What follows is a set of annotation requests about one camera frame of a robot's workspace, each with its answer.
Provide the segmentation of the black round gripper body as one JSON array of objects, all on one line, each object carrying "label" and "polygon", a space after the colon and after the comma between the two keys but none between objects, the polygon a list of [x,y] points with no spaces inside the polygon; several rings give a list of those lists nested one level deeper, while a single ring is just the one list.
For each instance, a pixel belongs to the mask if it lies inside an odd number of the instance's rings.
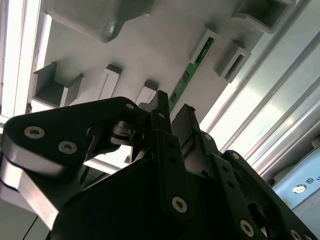
[{"label": "black round gripper body", "polygon": [[138,160],[69,200],[52,240],[237,239],[216,176],[187,171],[180,155]]}]

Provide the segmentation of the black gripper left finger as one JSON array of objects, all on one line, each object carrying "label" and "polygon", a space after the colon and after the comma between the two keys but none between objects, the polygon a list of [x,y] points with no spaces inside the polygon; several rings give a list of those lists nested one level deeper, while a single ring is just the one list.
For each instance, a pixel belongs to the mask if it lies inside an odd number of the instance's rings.
[{"label": "black gripper left finger", "polygon": [[123,145],[132,147],[128,166],[161,154],[182,157],[168,95],[158,91],[150,107],[114,97],[14,117],[3,131],[2,180],[44,222],[55,223],[63,206],[85,191],[77,176],[86,160]]}]

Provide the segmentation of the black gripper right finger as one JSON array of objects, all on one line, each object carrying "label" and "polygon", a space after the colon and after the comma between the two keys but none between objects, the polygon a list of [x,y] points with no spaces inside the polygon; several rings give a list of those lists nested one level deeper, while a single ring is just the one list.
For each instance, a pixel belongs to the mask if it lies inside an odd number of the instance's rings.
[{"label": "black gripper right finger", "polygon": [[184,104],[173,120],[186,169],[207,176],[216,203],[213,233],[220,240],[315,240],[316,236],[257,172],[234,150],[221,153],[200,130],[192,106]]}]

